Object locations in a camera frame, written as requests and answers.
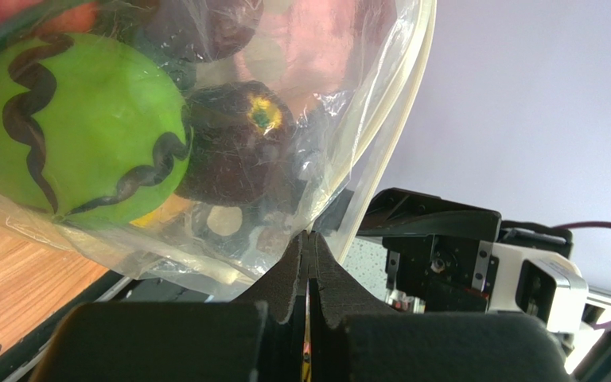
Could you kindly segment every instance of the black squiggly line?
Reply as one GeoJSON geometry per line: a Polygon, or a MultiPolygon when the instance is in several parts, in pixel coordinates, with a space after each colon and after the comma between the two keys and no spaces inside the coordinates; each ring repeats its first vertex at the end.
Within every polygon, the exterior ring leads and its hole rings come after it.
{"type": "Polygon", "coordinates": [[[74,40],[63,34],[39,37],[49,45],[37,46],[21,52],[9,65],[9,77],[29,92],[12,97],[2,110],[2,124],[6,133],[16,142],[30,146],[26,159],[28,171],[44,193],[52,210],[58,210],[58,199],[51,185],[42,176],[47,159],[45,134],[33,114],[44,109],[56,92],[56,78],[40,60],[54,57],[70,49],[74,40]]]}
{"type": "Polygon", "coordinates": [[[167,131],[160,135],[153,146],[153,166],[136,166],[129,170],[117,182],[114,196],[98,197],[70,211],[86,212],[101,206],[116,205],[133,196],[139,187],[151,187],[162,183],[173,171],[173,160],[185,160],[190,155],[193,145],[193,131],[187,118],[187,107],[181,111],[185,129],[185,143],[173,132],[167,131]]]}

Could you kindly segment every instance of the wooden table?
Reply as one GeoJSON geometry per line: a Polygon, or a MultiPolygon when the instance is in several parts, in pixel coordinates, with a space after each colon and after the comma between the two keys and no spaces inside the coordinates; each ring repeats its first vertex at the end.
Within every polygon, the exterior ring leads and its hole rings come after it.
{"type": "Polygon", "coordinates": [[[106,271],[0,229],[0,355],[106,271]]]}

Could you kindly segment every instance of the clear plastic bag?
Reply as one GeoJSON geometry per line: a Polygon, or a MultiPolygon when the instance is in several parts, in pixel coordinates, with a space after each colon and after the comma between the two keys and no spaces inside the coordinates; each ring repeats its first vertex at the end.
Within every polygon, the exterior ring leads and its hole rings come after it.
{"type": "Polygon", "coordinates": [[[413,99],[431,14],[427,0],[66,0],[12,14],[0,225],[233,298],[413,99]]]}

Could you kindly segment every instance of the floor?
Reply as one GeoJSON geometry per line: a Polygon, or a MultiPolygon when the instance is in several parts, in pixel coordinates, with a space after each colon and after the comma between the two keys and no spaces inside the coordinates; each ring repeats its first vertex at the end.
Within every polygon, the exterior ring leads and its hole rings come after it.
{"type": "Polygon", "coordinates": [[[106,271],[0,229],[0,355],[106,271]]]}

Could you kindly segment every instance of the green ball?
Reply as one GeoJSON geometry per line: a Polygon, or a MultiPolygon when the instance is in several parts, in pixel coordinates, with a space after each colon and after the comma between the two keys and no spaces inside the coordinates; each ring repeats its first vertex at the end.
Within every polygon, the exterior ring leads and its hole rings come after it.
{"type": "Polygon", "coordinates": [[[89,228],[161,205],[188,165],[183,97],[141,53],[91,34],[0,54],[0,194],[89,228]]]}

